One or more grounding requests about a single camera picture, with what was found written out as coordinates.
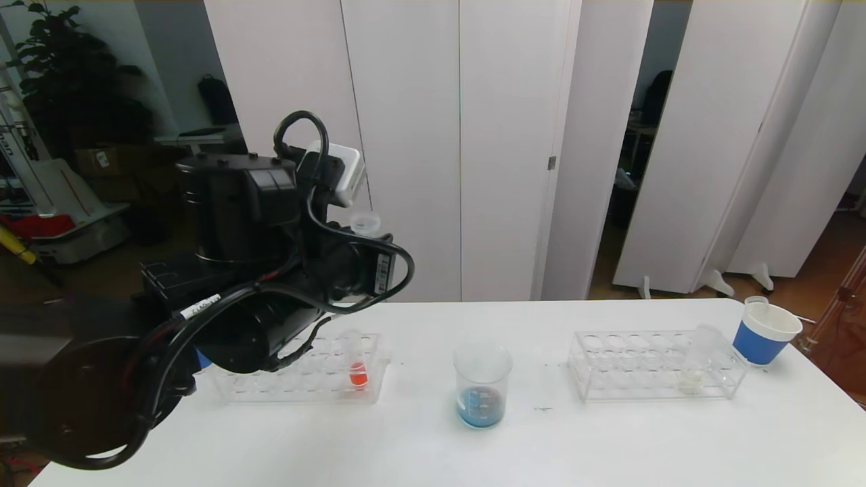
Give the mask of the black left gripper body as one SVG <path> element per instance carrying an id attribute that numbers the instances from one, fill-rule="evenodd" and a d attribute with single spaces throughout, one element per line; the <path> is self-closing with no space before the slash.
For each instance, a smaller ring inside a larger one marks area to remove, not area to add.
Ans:
<path id="1" fill-rule="evenodd" d="M 392 287 L 396 253 L 366 244 L 345 243 L 330 260 L 331 283 L 351 296 L 383 296 Z"/>

